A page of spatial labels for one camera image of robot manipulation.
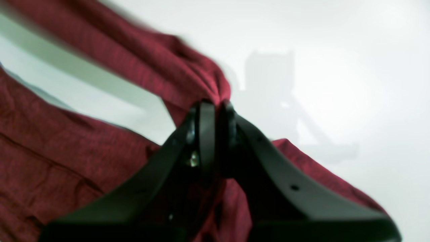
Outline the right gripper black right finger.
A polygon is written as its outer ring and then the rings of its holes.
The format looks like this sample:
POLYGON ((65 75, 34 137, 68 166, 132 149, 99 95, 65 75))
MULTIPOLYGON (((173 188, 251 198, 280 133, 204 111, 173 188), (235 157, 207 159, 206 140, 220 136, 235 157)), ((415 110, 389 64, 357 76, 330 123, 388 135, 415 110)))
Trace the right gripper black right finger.
POLYGON ((218 124, 224 172, 241 186, 251 214, 247 241, 402 241, 392 219, 306 175, 227 100, 218 124))

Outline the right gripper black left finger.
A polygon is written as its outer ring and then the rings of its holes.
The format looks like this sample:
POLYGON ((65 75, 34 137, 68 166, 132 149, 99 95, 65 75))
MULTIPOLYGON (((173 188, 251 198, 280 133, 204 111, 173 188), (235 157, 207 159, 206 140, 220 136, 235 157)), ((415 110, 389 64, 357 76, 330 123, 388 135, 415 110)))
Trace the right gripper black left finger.
POLYGON ((215 106, 195 103, 185 120, 128 180, 50 222, 40 242, 191 242, 212 182, 215 106))

